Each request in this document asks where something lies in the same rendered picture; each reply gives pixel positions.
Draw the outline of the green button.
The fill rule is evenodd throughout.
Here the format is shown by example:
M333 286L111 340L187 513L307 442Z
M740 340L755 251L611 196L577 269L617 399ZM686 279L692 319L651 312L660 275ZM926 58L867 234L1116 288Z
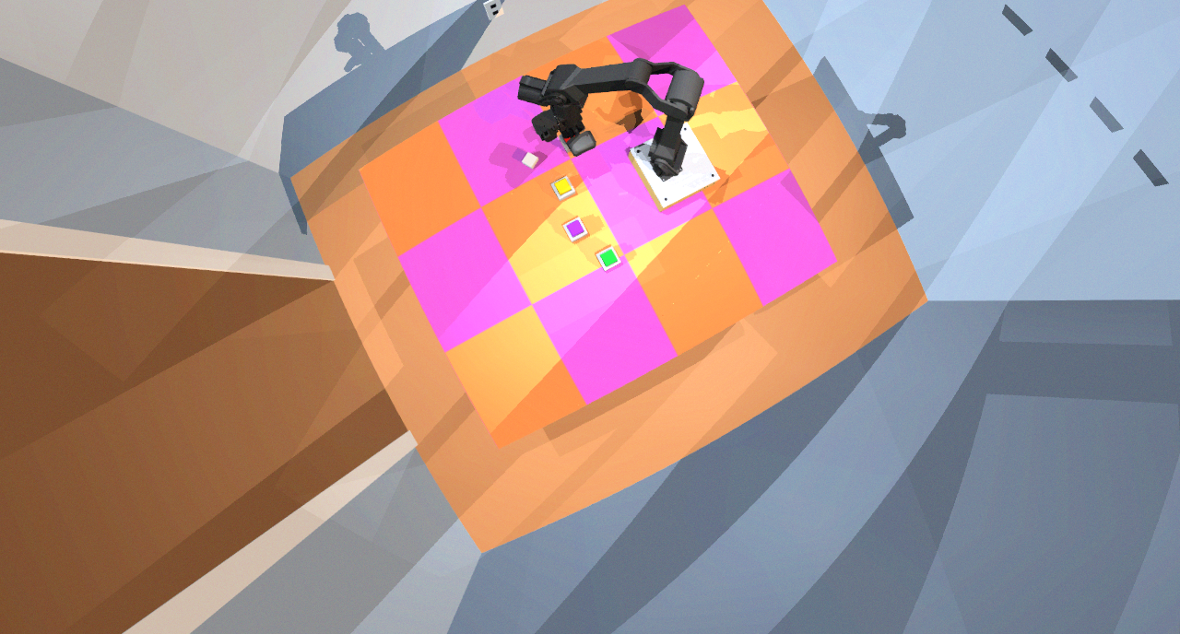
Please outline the green button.
M603 267L604 270L608 270L615 267L615 264L620 264L620 262L622 262L615 251L614 246L608 247L605 251L596 253L596 257L601 262L601 267Z

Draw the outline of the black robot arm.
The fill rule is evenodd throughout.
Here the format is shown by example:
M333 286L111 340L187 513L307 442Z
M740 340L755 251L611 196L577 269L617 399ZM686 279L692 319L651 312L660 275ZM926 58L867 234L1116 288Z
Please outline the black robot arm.
M660 73L673 76L664 100L648 85L649 79ZM650 102L655 110L664 112L667 117L666 128L656 129L648 153L653 171L662 183L666 183L683 171L681 165L689 146L682 139L681 130L684 122L695 116L704 79L696 71L676 63L650 63L644 58L636 58L632 63L589 68L579 68L576 64L560 64L556 70L549 71L548 80L535 76L520 76L519 85L517 96L519 100L535 102L536 105L544 107L549 105L549 110L531 119L535 133L545 142L555 140L558 137L558 129L560 133L565 130L565 125L558 120L555 112L563 117L573 116L579 107L584 109L586 94L625 91L625 89L642 94L645 102Z

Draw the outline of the purple button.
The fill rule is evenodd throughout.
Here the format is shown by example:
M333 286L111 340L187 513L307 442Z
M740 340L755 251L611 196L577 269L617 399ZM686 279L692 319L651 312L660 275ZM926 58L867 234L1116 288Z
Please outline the purple button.
M566 231L568 238L570 238L570 241L576 241L579 238L584 238L584 236L586 236L586 229L583 222L581 221L579 216L568 222L566 224L563 224L563 229Z

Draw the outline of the yellow button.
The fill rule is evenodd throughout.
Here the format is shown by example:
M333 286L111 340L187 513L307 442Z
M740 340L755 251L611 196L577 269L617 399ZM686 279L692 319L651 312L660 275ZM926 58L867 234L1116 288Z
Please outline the yellow button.
M555 183L551 184L551 187L555 190L555 194L558 196L558 200L560 201L566 200L566 197L570 196L570 194L576 194L573 191L572 182L570 182L568 176L557 179Z

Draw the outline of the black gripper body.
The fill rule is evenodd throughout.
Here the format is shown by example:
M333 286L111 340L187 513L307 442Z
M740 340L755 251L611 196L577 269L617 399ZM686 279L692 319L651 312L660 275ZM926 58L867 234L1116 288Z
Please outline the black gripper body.
M590 133L590 131L581 133L582 128L584 128L584 125L582 125L583 120L583 116L581 116L582 112L583 112L582 107L579 107L578 111L576 111L576 113L570 117L558 116L555 112L555 116L558 118L558 120L560 120L560 123L565 125L566 133L569 135L569 138L571 138L566 140L566 146L572 151L575 157L578 157L581 153L590 151L591 148L596 148L596 139L594 138L594 133ZM573 135L576 135L576 137L573 137Z

